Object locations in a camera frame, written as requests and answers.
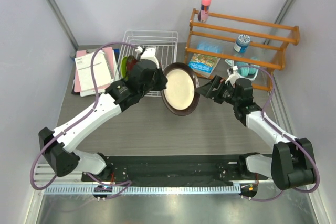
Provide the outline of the brown rimmed cream plate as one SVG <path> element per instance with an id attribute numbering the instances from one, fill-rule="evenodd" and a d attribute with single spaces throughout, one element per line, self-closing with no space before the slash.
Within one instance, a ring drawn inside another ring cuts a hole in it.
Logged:
<path id="1" fill-rule="evenodd" d="M 164 70 L 166 88 L 161 91 L 167 109 L 175 115 L 187 116 L 198 106 L 200 87 L 196 73 L 186 64 L 175 62 Z"/>

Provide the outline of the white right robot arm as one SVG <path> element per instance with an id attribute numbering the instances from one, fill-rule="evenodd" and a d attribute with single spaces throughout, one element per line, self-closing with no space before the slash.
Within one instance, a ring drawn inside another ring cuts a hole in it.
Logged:
<path id="1" fill-rule="evenodd" d="M 303 186 L 312 185 L 307 192 L 316 191 L 320 174 L 312 143 L 289 134 L 273 122 L 265 108 L 254 102 L 252 81 L 240 77 L 238 69 L 238 66 L 229 68 L 227 80 L 215 76 L 195 91 L 218 104 L 232 105 L 236 119 L 272 147 L 271 157 L 262 154 L 246 156 L 237 166 L 239 177 L 250 179 L 256 173 L 272 179 L 280 190 L 302 191 Z"/>

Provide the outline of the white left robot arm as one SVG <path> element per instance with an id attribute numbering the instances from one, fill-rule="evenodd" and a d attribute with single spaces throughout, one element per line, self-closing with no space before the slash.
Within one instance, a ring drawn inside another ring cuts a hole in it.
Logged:
<path id="1" fill-rule="evenodd" d="M 107 158 L 79 151 L 77 146 L 106 121 L 137 104 L 147 93 L 165 89 L 166 84 L 156 48 L 147 47 L 126 78 L 112 82 L 94 104 L 54 130 L 43 128 L 39 132 L 40 148 L 56 176 L 80 171 L 107 181 L 112 174 Z"/>

